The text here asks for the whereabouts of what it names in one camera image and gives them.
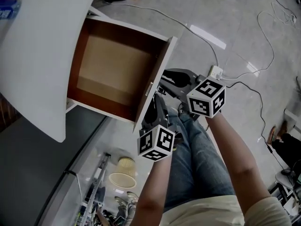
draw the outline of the black and white cube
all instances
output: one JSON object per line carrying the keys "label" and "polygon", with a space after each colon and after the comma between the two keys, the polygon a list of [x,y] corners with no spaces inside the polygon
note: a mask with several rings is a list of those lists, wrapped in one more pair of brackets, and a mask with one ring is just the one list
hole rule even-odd
{"label": "black and white cube", "polygon": [[206,78],[187,94],[189,110],[192,113],[213,118],[226,100],[226,86],[212,78]]}
{"label": "black and white cube", "polygon": [[137,144],[139,156],[160,161],[173,153],[174,133],[158,125],[138,138]]}

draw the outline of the open drawer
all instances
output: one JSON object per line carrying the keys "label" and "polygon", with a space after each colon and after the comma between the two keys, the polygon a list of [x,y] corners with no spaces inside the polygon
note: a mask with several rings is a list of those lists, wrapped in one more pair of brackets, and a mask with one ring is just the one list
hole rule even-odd
{"label": "open drawer", "polygon": [[109,18],[87,17],[67,97],[139,128],[176,40]]}

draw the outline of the shirt sleeve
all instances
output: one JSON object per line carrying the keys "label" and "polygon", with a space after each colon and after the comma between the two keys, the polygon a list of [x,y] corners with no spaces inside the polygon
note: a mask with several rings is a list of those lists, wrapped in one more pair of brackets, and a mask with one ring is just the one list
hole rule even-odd
{"label": "shirt sleeve", "polygon": [[245,226],[291,226],[292,223],[275,197],[260,200],[245,215]]}

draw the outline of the black pants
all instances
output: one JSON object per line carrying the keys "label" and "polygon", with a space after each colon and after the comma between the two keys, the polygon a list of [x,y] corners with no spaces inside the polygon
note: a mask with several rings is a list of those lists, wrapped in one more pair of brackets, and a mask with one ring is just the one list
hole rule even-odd
{"label": "black pants", "polygon": [[[279,140],[273,141],[272,146],[285,163],[293,169],[294,164],[301,159],[301,141],[290,134],[282,136],[283,143]],[[301,174],[301,161],[294,167],[296,175]]]}

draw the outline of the gray panel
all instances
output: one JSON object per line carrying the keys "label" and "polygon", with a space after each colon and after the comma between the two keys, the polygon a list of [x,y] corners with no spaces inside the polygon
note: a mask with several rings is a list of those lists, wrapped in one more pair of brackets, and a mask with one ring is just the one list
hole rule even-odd
{"label": "gray panel", "polygon": [[25,118],[0,134],[0,224],[35,224],[63,171],[104,118],[76,106],[66,115],[66,139],[62,143]]}

